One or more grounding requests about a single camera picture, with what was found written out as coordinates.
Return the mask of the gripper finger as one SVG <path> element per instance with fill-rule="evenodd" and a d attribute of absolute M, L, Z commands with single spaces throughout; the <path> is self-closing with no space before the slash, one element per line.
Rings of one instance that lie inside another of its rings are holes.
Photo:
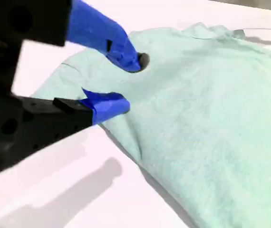
<path fill-rule="evenodd" d="M 62 139 L 130 110 L 127 99 L 115 92 L 82 90 L 85 98 L 52 100 L 10 96 L 0 106 L 0 170 Z"/>
<path fill-rule="evenodd" d="M 149 55 L 136 51 L 117 22 L 81 0 L 0 0 L 0 31 L 19 40 L 79 44 L 130 73 L 149 63 Z"/>

